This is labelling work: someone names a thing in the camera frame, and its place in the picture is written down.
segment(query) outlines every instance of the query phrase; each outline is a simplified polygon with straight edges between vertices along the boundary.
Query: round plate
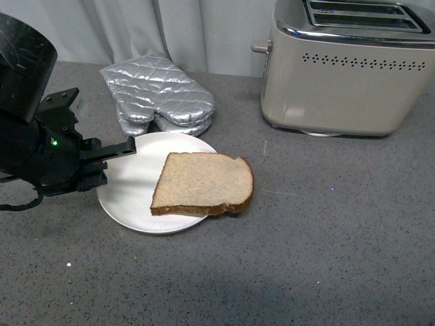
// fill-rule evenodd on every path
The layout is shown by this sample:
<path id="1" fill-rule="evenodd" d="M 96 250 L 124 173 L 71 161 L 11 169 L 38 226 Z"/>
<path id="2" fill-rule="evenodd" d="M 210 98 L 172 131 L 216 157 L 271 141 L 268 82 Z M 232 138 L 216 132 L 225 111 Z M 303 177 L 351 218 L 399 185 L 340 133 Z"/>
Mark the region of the round plate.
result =
<path id="1" fill-rule="evenodd" d="M 151 215 L 151 202 L 166 157 L 175 152 L 216 152 L 202 140 L 186 134 L 155 132 L 136 137 L 137 153 L 107 161 L 107 185 L 97 196 L 107 214 L 140 232 L 168 234 L 205 219 L 198 215 Z"/>

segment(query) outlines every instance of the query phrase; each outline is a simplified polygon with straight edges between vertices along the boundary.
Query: slice of bread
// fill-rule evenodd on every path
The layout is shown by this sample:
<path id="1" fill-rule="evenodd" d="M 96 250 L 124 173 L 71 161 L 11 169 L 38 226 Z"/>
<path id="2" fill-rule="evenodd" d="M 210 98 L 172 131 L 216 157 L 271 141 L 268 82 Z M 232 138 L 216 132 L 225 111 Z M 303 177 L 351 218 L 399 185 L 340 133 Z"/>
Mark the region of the slice of bread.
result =
<path id="1" fill-rule="evenodd" d="M 151 214 L 240 213 L 254 190 L 244 158 L 220 153 L 170 153 L 152 196 Z"/>

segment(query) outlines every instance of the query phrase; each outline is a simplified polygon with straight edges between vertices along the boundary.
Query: toaster base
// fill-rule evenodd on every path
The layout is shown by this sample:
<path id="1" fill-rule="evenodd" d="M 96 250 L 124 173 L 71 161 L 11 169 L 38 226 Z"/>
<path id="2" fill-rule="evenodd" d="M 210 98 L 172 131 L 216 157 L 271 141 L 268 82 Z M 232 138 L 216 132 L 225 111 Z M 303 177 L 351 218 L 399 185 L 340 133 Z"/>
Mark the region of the toaster base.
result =
<path id="1" fill-rule="evenodd" d="M 349 136 L 370 136 L 370 137 L 384 137 L 391 134 L 394 130 L 388 132 L 373 132 L 373 131 L 364 131 L 364 130 L 336 130 L 336 129 L 328 129 L 328 128 L 314 128 L 310 126 L 299 126 L 296 124 L 283 124 L 281 122 L 275 121 L 271 119 L 267 114 L 263 111 L 264 118 L 272 125 L 273 128 L 283 128 L 289 130 L 297 130 L 301 131 L 304 134 L 313 136 L 313 137 L 337 137 L 343 135 Z"/>

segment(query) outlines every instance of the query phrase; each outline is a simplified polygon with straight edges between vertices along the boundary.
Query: toaster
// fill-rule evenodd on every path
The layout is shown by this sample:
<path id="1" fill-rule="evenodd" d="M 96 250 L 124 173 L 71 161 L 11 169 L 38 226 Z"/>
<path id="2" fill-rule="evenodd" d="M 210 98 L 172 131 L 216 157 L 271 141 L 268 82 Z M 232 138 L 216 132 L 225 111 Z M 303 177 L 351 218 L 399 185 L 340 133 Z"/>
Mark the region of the toaster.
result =
<path id="1" fill-rule="evenodd" d="M 385 136 L 434 76 L 435 14 L 401 3 L 278 0 L 261 107 L 275 127 Z"/>

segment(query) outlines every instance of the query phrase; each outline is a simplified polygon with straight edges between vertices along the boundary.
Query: silver oven mitt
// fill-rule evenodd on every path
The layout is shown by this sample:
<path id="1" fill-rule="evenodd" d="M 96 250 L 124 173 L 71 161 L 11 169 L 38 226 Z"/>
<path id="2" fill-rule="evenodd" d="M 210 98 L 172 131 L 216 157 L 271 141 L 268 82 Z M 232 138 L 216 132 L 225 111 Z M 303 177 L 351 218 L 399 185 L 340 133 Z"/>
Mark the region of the silver oven mitt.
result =
<path id="1" fill-rule="evenodd" d="M 176 124 L 170 123 L 168 120 L 166 120 L 161 115 L 156 114 L 154 116 L 154 123 L 157 125 L 157 127 L 161 131 L 167 131 L 167 132 L 177 132 L 180 134 L 189 134 L 190 136 L 199 136 L 202 134 L 208 127 L 211 125 L 211 117 L 209 117 L 207 120 L 205 120 L 202 124 L 199 124 L 197 126 L 192 127 L 181 127 L 177 126 Z"/>
<path id="2" fill-rule="evenodd" d="M 141 134 L 145 134 L 148 131 L 148 126 L 150 123 L 146 124 L 133 124 L 130 121 L 128 121 L 124 114 L 120 111 L 119 104 L 116 104 L 116 113 L 118 115 L 118 121 L 120 123 L 122 132 L 126 136 L 133 136 L 137 137 Z"/>
<path id="3" fill-rule="evenodd" d="M 100 73 L 133 124 L 147 124 L 158 113 L 177 126 L 198 126 L 215 110 L 213 95 L 162 54 L 114 64 Z"/>

